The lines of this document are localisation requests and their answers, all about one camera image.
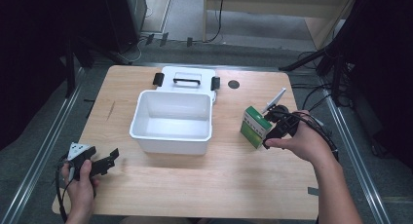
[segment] table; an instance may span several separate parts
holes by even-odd
[[[354,2],[355,0],[224,0],[222,11],[303,17],[319,50],[340,19],[346,18]],[[204,40],[207,10],[219,11],[220,3],[221,0],[204,0]]]
[[[112,66],[107,73],[79,140],[96,146],[97,159],[119,148],[116,166],[99,178],[95,214],[317,218],[318,197],[308,193],[318,188],[311,164],[288,150],[255,149],[240,133],[244,110],[250,105],[261,110],[282,87],[280,104],[296,109],[286,74],[217,69],[221,89],[212,138],[205,155],[188,156],[145,153],[129,135],[137,98],[156,88],[152,81],[160,71]],[[229,88],[231,80],[240,87]],[[58,213],[56,200],[53,211]]]

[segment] green and white box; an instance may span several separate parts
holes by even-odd
[[[241,125],[241,133],[248,139],[248,141],[258,148],[262,145],[262,140],[271,130],[272,125],[258,113],[258,111],[249,106],[244,112],[243,124]]]

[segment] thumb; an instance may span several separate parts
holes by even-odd
[[[92,170],[92,162],[91,160],[85,160],[80,168],[80,181],[88,181],[89,182],[89,174]]]
[[[288,139],[270,138],[270,139],[267,139],[267,141],[265,141],[265,144],[269,147],[283,148],[283,149],[289,148]]]

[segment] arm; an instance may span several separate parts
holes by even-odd
[[[347,188],[343,169],[318,133],[300,122],[294,137],[268,139],[266,145],[291,150],[313,165],[319,184],[319,223],[362,223]]]
[[[72,180],[67,188],[67,193],[72,204],[71,211],[68,215],[66,224],[77,223],[87,224],[94,211],[94,188],[89,179],[92,162],[85,160],[80,169],[80,179]],[[61,170],[66,185],[69,177],[69,164],[65,164]]]

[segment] white plastic container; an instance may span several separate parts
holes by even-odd
[[[212,135],[212,103],[209,93],[144,91],[130,135],[145,152],[203,155]]]

